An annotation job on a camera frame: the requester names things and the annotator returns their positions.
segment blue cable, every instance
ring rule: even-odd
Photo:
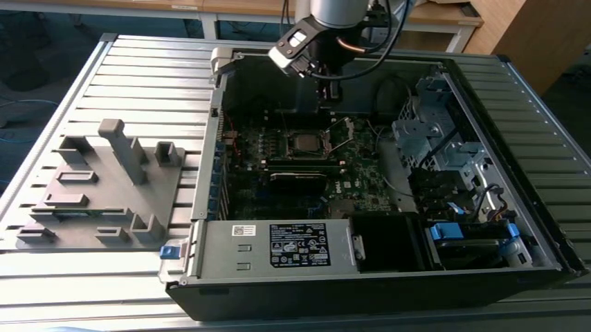
[[[30,143],[34,141],[36,140],[5,140],[4,138],[0,138],[0,142],[4,142],[4,143]]]

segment wire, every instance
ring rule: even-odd
[[[381,63],[385,61],[385,57],[388,56],[392,48],[395,47],[396,41],[400,38],[400,32],[403,30],[403,25],[404,25],[404,22],[407,21],[407,14],[408,14],[408,10],[409,10],[409,2],[411,2],[411,0],[405,0],[404,1],[405,4],[404,4],[403,17],[400,19],[400,23],[397,24],[395,35],[391,38],[388,46],[385,47],[385,51],[381,54],[381,56],[379,57],[376,63],[369,68],[364,69],[363,71],[359,71],[355,74],[341,75],[341,76],[327,76],[327,75],[320,75],[317,73],[311,73],[311,76],[313,78],[316,78],[319,80],[328,80],[328,81],[352,80],[353,78],[357,78],[357,77],[361,77],[363,75],[367,75],[368,73],[375,71],[379,66],[381,66]]]
[[[9,102],[1,104],[0,107],[4,107],[4,106],[8,106],[8,105],[12,105],[12,104],[16,104],[16,103],[18,103],[18,102],[41,102],[41,103],[45,103],[45,104],[50,104],[50,105],[53,105],[54,107],[58,106],[58,103],[52,102],[50,100],[42,100],[42,99],[22,99],[22,100],[9,100]]]
[[[289,22],[289,0],[285,0],[285,19],[287,19],[287,25],[291,25]]]
[[[369,120],[365,120],[365,121],[367,121],[367,125],[369,126],[371,132],[373,133],[375,136],[377,136],[377,132],[376,132],[376,130],[373,129],[373,126],[371,125]]]
[[[408,196],[409,198],[415,198],[413,195],[407,194],[405,192],[401,192],[400,190],[396,189],[396,187],[393,185],[391,185],[391,183],[388,182],[388,179],[385,178],[384,175],[381,175],[381,178],[384,179],[385,184],[388,185],[388,187],[400,195]]]
[[[421,168],[423,164],[427,162],[427,160],[431,159],[432,156],[443,149],[443,147],[449,143],[449,140],[453,138],[455,134],[457,133],[457,128],[453,128],[452,131],[445,135],[445,137],[439,141],[435,148],[424,155],[424,158],[421,159],[421,162],[419,163],[419,166],[416,168]]]
[[[392,12],[391,12],[391,8],[389,8],[389,0],[385,0],[385,12],[388,13],[388,33],[385,35],[384,40],[381,41],[381,43],[377,44],[377,46],[369,47],[369,48],[355,46],[355,45],[348,44],[340,37],[337,37],[336,41],[337,41],[339,45],[341,47],[344,47],[347,50],[352,50],[353,52],[357,52],[361,54],[371,54],[371,53],[375,53],[376,51],[381,50],[381,47],[384,47],[385,43],[389,40],[389,36],[391,36]]]
[[[379,137],[381,136],[381,132],[384,131],[385,127],[383,127],[379,131],[377,131],[377,137],[376,137],[376,144],[373,146],[373,151],[377,152],[377,143],[379,143]]]
[[[4,143],[16,143],[16,144],[20,144],[20,143],[30,143],[30,142],[34,142],[36,140],[6,140],[6,139],[4,139],[4,138],[0,138],[0,142],[4,142]]]
[[[473,216],[471,217],[472,221],[476,221],[479,219],[479,211],[481,208],[481,204],[484,202],[484,197],[487,196],[487,193],[495,188],[495,187],[500,187],[496,183],[491,183],[489,185],[487,185],[487,187],[484,188],[484,190],[481,191],[477,199],[476,199],[476,204],[473,205]]]
[[[280,9],[279,38],[284,36],[285,7],[287,7],[287,0],[284,0],[284,6]]]
[[[496,199],[499,200],[500,203],[503,203],[503,206],[497,209],[497,211],[495,212],[495,214],[492,215],[492,217],[488,219],[488,221],[495,221],[496,218],[500,217],[500,215],[503,214],[503,212],[507,211],[507,209],[508,209],[507,201],[503,199],[503,197],[500,196],[500,194],[496,195]]]

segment aluminum extrusion table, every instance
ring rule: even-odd
[[[171,238],[188,235],[212,91],[209,58],[221,45],[269,47],[236,41],[104,36],[0,199],[0,230],[8,223],[30,220],[28,208],[41,200],[44,185],[61,162],[50,152],[60,135],[88,135],[93,145],[106,145],[96,135],[98,122],[121,118],[128,124],[125,134],[138,136],[144,147],[165,139],[188,151],[168,229]],[[588,158],[579,154],[580,148],[509,63],[491,56],[447,56],[457,62],[541,197],[559,202],[549,206],[551,212],[580,257],[589,261],[591,206],[569,205],[577,197],[591,196],[591,179],[581,174],[591,166]],[[2,248],[10,247],[5,243],[10,231],[1,234]],[[456,331],[460,325],[469,330],[477,326],[497,330],[523,322],[539,331],[557,326],[581,331],[591,324],[588,275],[485,308],[205,324],[192,321],[168,298],[157,279],[158,266],[156,252],[5,252],[0,255],[0,324],[5,324],[0,330],[56,326],[109,331],[287,330],[396,324],[401,331],[407,331],[404,327],[432,331],[436,322],[437,330]]]

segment warning label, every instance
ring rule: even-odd
[[[324,223],[269,225],[268,233],[275,268],[331,265]]]

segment blue tab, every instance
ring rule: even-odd
[[[509,223],[507,225],[507,230],[508,233],[511,234],[511,237],[519,237],[519,229],[517,229],[517,225],[515,225],[513,223]]]
[[[431,236],[433,240],[461,240],[463,233],[459,223],[436,223],[431,227]]]
[[[181,247],[161,246],[160,247],[160,259],[180,259]]]
[[[447,202],[447,205],[451,206],[451,208],[453,209],[455,213],[457,213],[457,214],[465,214],[465,211],[463,211],[463,208],[459,207],[456,203],[453,203],[453,202]]]

